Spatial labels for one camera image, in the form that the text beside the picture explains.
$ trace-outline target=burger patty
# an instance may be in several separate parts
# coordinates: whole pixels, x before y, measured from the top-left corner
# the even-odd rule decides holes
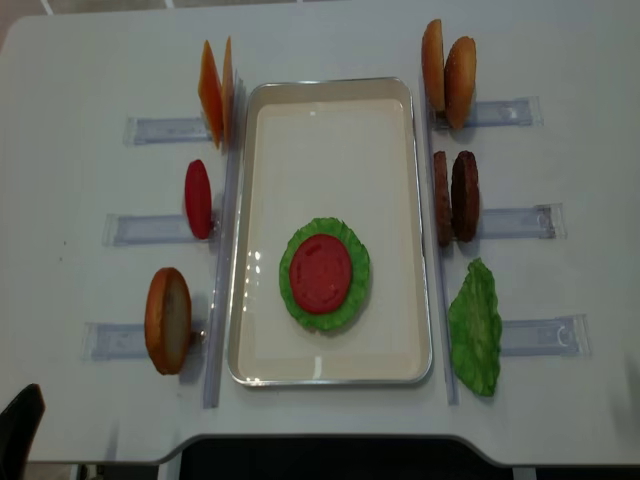
[[[436,152],[433,155],[433,171],[435,176],[438,245],[446,247],[453,238],[453,230],[451,229],[451,204],[449,203],[447,156],[444,152]]]
[[[473,153],[468,151],[460,152],[453,164],[451,208],[453,231],[457,239],[462,242],[470,242],[476,234],[478,217],[480,216],[480,191],[478,190],[476,158]]]

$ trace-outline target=tray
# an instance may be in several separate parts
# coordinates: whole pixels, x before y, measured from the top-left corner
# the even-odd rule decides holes
[[[227,315],[246,386],[397,384],[432,363],[409,89],[395,78],[269,84],[251,95]],[[294,232],[337,217],[371,257],[371,291],[340,333],[303,329],[280,297]]]

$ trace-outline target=plastic burger bun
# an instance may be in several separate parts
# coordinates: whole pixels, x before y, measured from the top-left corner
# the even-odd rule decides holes
[[[431,108],[444,112],[444,53],[440,19],[429,22],[422,36],[422,78]]]
[[[162,268],[151,280],[144,315],[144,339],[153,365],[162,375],[182,368],[191,334],[191,297],[175,268]]]
[[[462,128],[471,110],[476,84],[476,42],[461,37],[451,47],[444,67],[445,113],[453,128]]]

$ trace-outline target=white table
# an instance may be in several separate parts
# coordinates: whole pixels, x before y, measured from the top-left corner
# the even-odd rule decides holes
[[[0,405],[27,383],[42,386],[47,411],[31,460],[157,462],[198,437],[229,434],[400,434],[456,437],[505,464],[637,462],[639,14],[633,0],[415,0],[18,22],[0,55]],[[141,321],[161,266],[185,274],[206,315],[215,271],[206,247],[100,242],[107,213],[179,212],[194,158],[222,191],[211,145],[122,144],[127,115],[198,113],[205,38],[222,58],[232,35],[249,91],[397,76],[421,112],[420,39],[436,17],[446,49],[460,35],[476,39],[478,98],[539,95],[545,120],[479,130],[465,145],[436,136],[436,148],[475,152],[486,207],[565,206],[565,241],[481,245],[502,316],[586,313],[592,357],[504,359],[493,401],[461,387],[450,407],[432,288],[434,364],[413,388],[257,391],[225,371],[220,407],[203,410],[202,372],[181,383],[149,361],[80,360],[84,323]],[[416,128],[424,175],[420,115]]]

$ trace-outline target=green lettuce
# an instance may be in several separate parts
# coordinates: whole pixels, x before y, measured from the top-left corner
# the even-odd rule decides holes
[[[342,242],[351,257],[351,284],[342,305],[333,312],[313,314],[303,310],[293,298],[293,291],[289,283],[289,267],[298,247],[309,237],[324,233],[336,237]],[[307,225],[299,229],[289,240],[287,250],[280,260],[280,295],[287,310],[300,325],[309,329],[334,330],[348,323],[356,316],[364,299],[369,293],[369,252],[353,230],[337,218],[314,218]]]
[[[472,392],[491,397],[500,375],[502,335],[496,283],[480,258],[472,261],[468,270],[449,307],[453,369]]]

